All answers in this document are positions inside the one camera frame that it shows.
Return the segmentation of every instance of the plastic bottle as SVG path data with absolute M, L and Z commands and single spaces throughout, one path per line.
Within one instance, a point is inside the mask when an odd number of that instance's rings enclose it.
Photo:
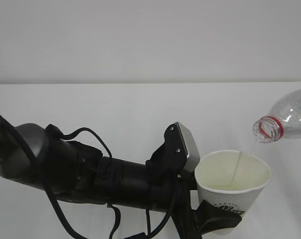
M 301 89 L 279 99 L 267 116 L 254 123 L 253 132 L 262 143 L 301 138 Z

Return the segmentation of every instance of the black cable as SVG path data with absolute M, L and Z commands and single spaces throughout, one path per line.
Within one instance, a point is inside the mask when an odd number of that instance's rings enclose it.
M 172 181 L 173 181 L 173 195 L 171 198 L 171 202 L 169 205 L 169 209 L 167 210 L 164 218 L 162 219 L 161 223 L 155 228 L 154 231 L 152 231 L 150 234 L 146 236 L 147 239 L 153 238 L 155 235 L 157 235 L 162 228 L 166 225 L 167 221 L 169 220 L 169 217 L 172 215 L 172 211 L 174 209 L 175 203 L 176 203 L 176 198 L 177 198 L 177 179 L 174 173 L 171 171 L 172 174 Z
M 147 235 L 149 235 L 151 233 L 149 208 L 146 209 L 146 220 L 147 220 Z
M 71 140 L 73 138 L 75 138 L 77 135 L 79 135 L 81 132 L 83 131 L 87 131 L 89 133 L 91 133 L 92 135 L 95 136 L 95 138 L 97 138 L 97 140 L 101 143 L 101 145 L 105 148 L 105 150 L 107 151 L 108 155 L 109 155 L 109 161 L 108 161 L 108 164 L 106 166 L 106 168 L 104 169 L 105 171 L 108 170 L 108 168 L 110 167 L 111 165 L 111 161 L 112 161 L 112 154 L 111 154 L 111 151 L 109 150 L 109 148 L 107 147 L 107 145 L 103 142 L 103 140 L 101 139 L 101 137 L 99 137 L 99 135 L 97 133 L 95 133 L 94 131 L 92 131 L 90 128 L 86 128 L 86 127 L 83 127 L 83 128 L 79 128 L 77 130 L 75 130 L 73 133 L 71 134 L 65 134 L 61 137 L 61 139 L 64 139 L 64 140 Z
M 63 228 L 74 239 L 87 239 L 86 237 L 84 237 L 84 236 L 78 234 L 76 231 L 74 231 L 74 229 L 71 227 L 71 225 L 65 218 L 65 215 L 63 214 L 63 211 L 62 211 L 60 205 L 58 204 L 56 197 L 55 197 L 54 193 L 52 192 L 52 189 L 51 189 L 48 181 L 46 180 L 46 177 L 44 176 L 43 171 L 40 169 L 40 165 L 37 164 L 37 160 L 36 160 L 34 153 L 30 149 L 29 145 L 25 142 L 24 138 L 8 121 L 6 121 L 1 116 L 0 116 L 0 118 L 2 119 L 3 126 L 7 129 L 9 134 L 15 139 L 15 141 L 18 143 L 18 145 L 22 148 L 22 150 L 24 151 L 24 153 L 30 160 L 30 163 L 33 166 L 33 168 L 37 170 L 38 175 L 40 176 L 40 180 L 43 184 L 44 191 L 45 191 L 47 197 L 49 198 L 49 200 L 52 204 L 52 207 L 53 207 L 58 219 L 60 220 Z

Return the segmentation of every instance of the white paper cup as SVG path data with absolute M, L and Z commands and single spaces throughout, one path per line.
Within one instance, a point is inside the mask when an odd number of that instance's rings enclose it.
M 254 200 L 270 182 L 272 172 L 261 159 L 235 150 L 222 150 L 203 157 L 195 169 L 198 185 L 199 202 L 208 203 L 223 210 L 238 213 L 243 216 Z M 216 231 L 217 234 L 227 234 L 232 229 Z

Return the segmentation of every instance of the bottle neck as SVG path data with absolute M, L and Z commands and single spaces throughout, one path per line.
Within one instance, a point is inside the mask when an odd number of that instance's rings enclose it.
M 283 137 L 282 123 L 273 116 L 265 116 L 253 125 L 253 133 L 258 142 L 271 143 Z

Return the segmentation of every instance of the white wall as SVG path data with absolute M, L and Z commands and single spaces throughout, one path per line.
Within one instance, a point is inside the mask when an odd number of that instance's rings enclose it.
M 301 81 L 301 0 L 0 0 L 0 82 Z
M 12 124 L 53 123 L 65 133 L 96 130 L 114 157 L 143 163 L 179 120 L 193 133 L 201 156 L 220 149 L 250 152 L 252 123 L 278 97 L 301 83 L 0 85 L 0 113 Z M 101 148 L 91 136 L 79 137 Z M 272 182 L 229 235 L 205 239 L 301 239 L 301 140 L 258 145 L 255 154 L 273 171 Z M 198 200 L 193 194 L 194 208 Z M 108 238 L 114 222 L 106 206 L 61 203 L 74 228 L 90 239 Z M 120 207 L 114 239 L 146 231 L 144 210 Z M 153 212 L 152 227 L 163 214 Z M 0 178 L 0 239 L 69 239 L 45 194 Z M 157 239 L 178 238 L 171 220 Z

